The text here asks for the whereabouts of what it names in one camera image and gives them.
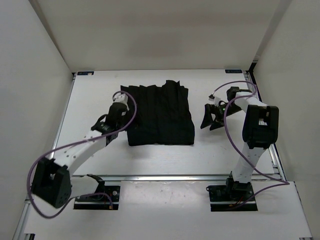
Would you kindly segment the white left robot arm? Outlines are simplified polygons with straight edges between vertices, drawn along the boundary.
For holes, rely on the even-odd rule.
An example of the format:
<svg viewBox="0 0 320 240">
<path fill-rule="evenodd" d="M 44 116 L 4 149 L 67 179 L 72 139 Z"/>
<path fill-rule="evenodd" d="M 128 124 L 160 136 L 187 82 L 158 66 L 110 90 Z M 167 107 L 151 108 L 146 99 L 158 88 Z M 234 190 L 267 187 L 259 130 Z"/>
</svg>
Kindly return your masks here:
<svg viewBox="0 0 320 240">
<path fill-rule="evenodd" d="M 73 197 L 88 194 L 100 200 L 105 194 L 102 179 L 87 174 L 74 177 L 75 171 L 96 152 L 118 137 L 119 130 L 130 120 L 125 100 L 115 100 L 108 114 L 102 115 L 84 137 L 84 143 L 74 145 L 55 158 L 43 157 L 36 165 L 31 193 L 54 208 L 61 208 Z"/>
</svg>

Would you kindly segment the black pleated skirt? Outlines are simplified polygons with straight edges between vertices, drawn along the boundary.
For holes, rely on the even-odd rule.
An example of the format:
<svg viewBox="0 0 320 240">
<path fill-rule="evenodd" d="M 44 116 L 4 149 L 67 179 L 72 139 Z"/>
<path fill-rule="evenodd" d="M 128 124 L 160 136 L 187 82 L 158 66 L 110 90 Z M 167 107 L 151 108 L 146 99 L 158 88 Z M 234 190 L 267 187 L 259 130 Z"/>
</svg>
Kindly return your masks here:
<svg viewBox="0 0 320 240">
<path fill-rule="evenodd" d="M 179 81 L 167 80 L 164 85 L 121 86 L 132 95 L 137 113 L 126 129 L 128 145 L 182 145 L 195 141 L 195 126 L 189 109 L 189 89 Z"/>
</svg>

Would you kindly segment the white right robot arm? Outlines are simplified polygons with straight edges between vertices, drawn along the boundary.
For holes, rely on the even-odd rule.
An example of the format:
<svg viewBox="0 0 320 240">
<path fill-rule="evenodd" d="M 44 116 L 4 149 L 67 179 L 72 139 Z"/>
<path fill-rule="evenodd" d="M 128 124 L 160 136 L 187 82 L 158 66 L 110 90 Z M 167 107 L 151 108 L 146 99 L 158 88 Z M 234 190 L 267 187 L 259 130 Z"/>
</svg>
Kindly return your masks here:
<svg viewBox="0 0 320 240">
<path fill-rule="evenodd" d="M 240 111 L 245 112 L 242 128 L 244 142 L 236 167 L 226 180 L 224 193 L 230 200 L 236 200 L 250 192 L 254 168 L 261 155 L 278 139 L 279 108 L 267 105 L 256 98 L 249 89 L 230 87 L 227 102 L 209 96 L 212 104 L 204 105 L 204 117 L 200 128 L 215 130 L 225 126 L 226 118 Z"/>
</svg>

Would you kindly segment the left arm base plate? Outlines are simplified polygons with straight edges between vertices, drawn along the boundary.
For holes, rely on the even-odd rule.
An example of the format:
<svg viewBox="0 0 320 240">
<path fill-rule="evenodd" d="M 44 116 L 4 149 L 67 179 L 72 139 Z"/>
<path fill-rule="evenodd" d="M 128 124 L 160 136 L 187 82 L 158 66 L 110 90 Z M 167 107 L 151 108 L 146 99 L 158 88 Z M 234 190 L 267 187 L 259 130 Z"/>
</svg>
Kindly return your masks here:
<svg viewBox="0 0 320 240">
<path fill-rule="evenodd" d="M 87 174 L 85 177 L 97 182 L 93 193 L 77 196 L 74 200 L 74 210 L 108 210 L 119 209 L 120 185 L 106 185 L 106 182 L 99 176 Z"/>
</svg>

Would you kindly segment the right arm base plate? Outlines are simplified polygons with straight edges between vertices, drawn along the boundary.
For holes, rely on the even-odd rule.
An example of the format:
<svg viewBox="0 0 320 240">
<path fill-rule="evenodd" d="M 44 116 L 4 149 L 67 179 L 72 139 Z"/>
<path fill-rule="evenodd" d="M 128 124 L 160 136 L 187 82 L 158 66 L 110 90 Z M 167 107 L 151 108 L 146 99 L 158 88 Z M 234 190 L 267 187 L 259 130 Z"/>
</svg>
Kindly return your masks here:
<svg viewBox="0 0 320 240">
<path fill-rule="evenodd" d="M 258 207 L 251 182 L 239 183 L 232 177 L 223 185 L 209 185 L 211 212 L 256 212 Z"/>
</svg>

